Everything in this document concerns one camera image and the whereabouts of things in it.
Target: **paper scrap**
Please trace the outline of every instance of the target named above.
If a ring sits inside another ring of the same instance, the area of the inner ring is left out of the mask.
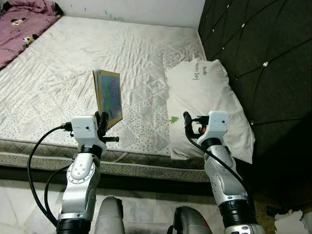
[[[275,216],[275,234],[309,234],[305,229],[303,223],[300,221],[302,211],[292,212],[288,211],[287,214],[277,214]]]

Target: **mattress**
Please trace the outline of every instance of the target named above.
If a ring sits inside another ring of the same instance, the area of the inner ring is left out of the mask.
[[[123,108],[123,121],[107,133],[120,141],[107,144],[104,161],[201,168],[201,162],[170,160],[166,108],[166,69],[194,58],[205,56],[192,28],[62,17],[0,71],[0,164],[14,165],[9,157],[27,155],[51,128],[93,114],[92,70],[102,69],[120,73]],[[58,131],[37,155],[51,163],[71,157],[76,146],[73,137]]]

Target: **cartoon print blanket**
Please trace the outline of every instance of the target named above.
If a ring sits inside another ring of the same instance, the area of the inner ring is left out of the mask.
[[[0,70],[17,57],[62,15],[47,0],[9,0],[0,18]]]

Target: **black cable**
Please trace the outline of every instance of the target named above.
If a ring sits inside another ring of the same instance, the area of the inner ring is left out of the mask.
[[[244,189],[246,190],[248,199],[249,199],[249,204],[250,207],[255,211],[255,207],[254,207],[254,200],[253,197],[251,196],[251,193],[249,192],[249,189],[246,185],[246,183],[240,178],[240,176],[233,171],[228,165],[226,165],[225,162],[223,162],[222,160],[220,160],[218,157],[216,157],[214,154],[212,154],[211,152],[205,150],[203,147],[201,147],[200,145],[198,145],[197,143],[195,143],[187,134],[187,130],[185,129],[185,135],[187,137],[187,139],[197,148],[199,148],[201,151],[203,151],[204,153],[208,154],[208,156],[211,156],[214,160],[216,160],[218,163],[220,163],[225,169],[227,169],[238,181],[239,183],[244,187]]]
[[[33,183],[33,177],[31,175],[31,171],[30,171],[30,165],[31,165],[31,159],[33,158],[33,155],[36,151],[36,149],[38,148],[38,146],[40,145],[40,143],[52,132],[54,132],[55,130],[58,130],[58,129],[64,129],[64,126],[59,126],[59,127],[56,127],[56,128],[53,128],[51,129],[50,131],[48,131],[46,134],[44,134],[40,140],[36,143],[36,145],[34,146],[31,154],[29,155],[29,158],[28,158],[28,161],[27,161],[27,173],[28,173],[28,182],[29,182],[29,186],[30,186],[30,189],[31,189],[31,192],[34,196],[34,199],[35,199],[35,202],[36,204],[38,205],[39,209],[42,211],[42,213],[51,221],[51,223],[53,223],[53,225],[56,227],[57,224],[58,224],[58,221],[53,217],[50,217],[50,215],[48,214],[48,212],[45,210],[45,208],[43,207],[43,205],[41,204],[39,198],[38,198],[38,195],[36,193],[36,189],[35,189],[35,186],[34,186],[34,183]]]
[[[45,188],[44,188],[44,205],[45,205],[45,208],[47,210],[47,213],[49,214],[50,218],[51,219],[55,219],[56,218],[54,217],[54,215],[52,214],[51,210],[50,210],[50,206],[49,206],[49,202],[48,202],[48,192],[49,192],[49,185],[51,183],[51,180],[54,178],[54,176],[61,172],[61,171],[64,171],[65,169],[69,168],[69,166],[66,166],[66,167],[62,167],[61,169],[58,169],[57,171],[53,172],[52,175],[50,175],[50,177],[48,178],[48,181],[47,183],[45,184]]]

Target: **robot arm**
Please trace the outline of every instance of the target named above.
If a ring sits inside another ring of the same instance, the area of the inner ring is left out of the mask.
[[[58,234],[87,234],[90,231],[96,203],[96,187],[100,179],[100,159],[106,152],[107,141],[118,137],[104,137],[107,115],[77,116],[72,129],[78,142],[79,154],[67,170],[67,187],[58,215]]]
[[[203,150],[208,151],[224,162],[234,173],[236,163],[226,147],[222,145],[223,136],[227,132],[229,114],[223,111],[210,111],[209,116],[192,119],[189,113],[185,112],[185,129],[188,139],[196,138],[197,145]],[[192,122],[197,121],[202,125],[199,134],[195,134],[192,129]],[[220,209],[225,227],[225,234],[264,234],[262,226],[258,225],[255,212],[250,206],[248,193],[239,180],[220,164],[217,160],[205,153],[205,172],[208,175],[214,199]],[[190,220],[187,215],[188,210],[176,212],[174,227],[183,234],[210,234],[210,230],[200,232],[191,230],[188,227],[202,225],[203,218]]]

